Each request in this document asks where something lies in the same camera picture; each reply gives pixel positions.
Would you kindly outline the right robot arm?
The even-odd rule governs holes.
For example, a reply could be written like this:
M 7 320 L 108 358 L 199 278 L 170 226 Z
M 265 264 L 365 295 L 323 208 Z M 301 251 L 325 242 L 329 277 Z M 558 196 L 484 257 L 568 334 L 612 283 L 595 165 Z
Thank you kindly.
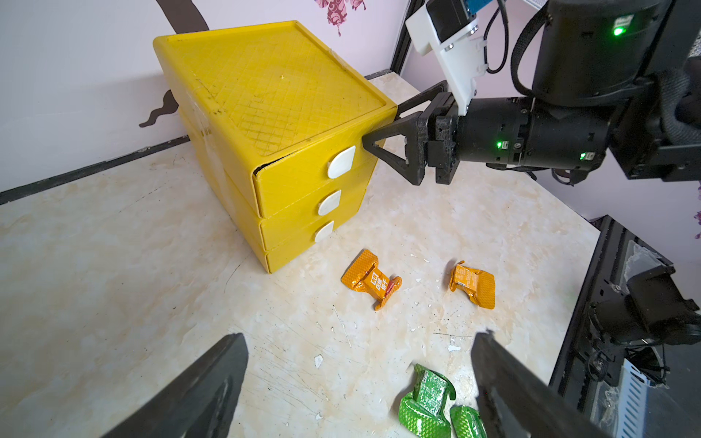
M 436 54 L 442 82 L 403 102 L 363 137 L 368 153 L 418 185 L 427 168 L 450 184 L 461 162 L 548 170 L 575 185 L 607 153 L 631 180 L 700 176 L 697 1 L 549 1 L 507 42 L 513 98 L 481 99 L 489 72 L 476 38 L 478 1 L 428 1 L 406 20 L 416 50 Z

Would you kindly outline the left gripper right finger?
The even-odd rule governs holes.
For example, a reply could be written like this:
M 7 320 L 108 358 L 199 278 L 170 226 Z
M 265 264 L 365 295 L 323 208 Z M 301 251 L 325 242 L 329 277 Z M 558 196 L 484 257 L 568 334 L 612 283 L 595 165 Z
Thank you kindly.
M 604 437 L 511 355 L 493 333 L 478 332 L 470 352 L 478 412 L 488 437 Z

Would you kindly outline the yellow top drawer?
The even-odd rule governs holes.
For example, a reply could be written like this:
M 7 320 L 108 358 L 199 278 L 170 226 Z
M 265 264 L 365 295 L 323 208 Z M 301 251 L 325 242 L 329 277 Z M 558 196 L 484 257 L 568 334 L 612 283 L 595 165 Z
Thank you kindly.
M 397 107 L 386 106 L 310 140 L 255 172 L 258 212 L 271 217 L 351 170 L 372 160 L 361 137 L 394 120 Z

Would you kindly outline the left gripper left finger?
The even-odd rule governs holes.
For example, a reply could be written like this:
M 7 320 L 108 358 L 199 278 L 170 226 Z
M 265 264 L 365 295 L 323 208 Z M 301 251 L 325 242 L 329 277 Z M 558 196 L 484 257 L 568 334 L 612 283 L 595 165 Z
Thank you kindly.
M 243 334 L 228 334 L 115 426 L 107 437 L 226 437 L 248 366 Z

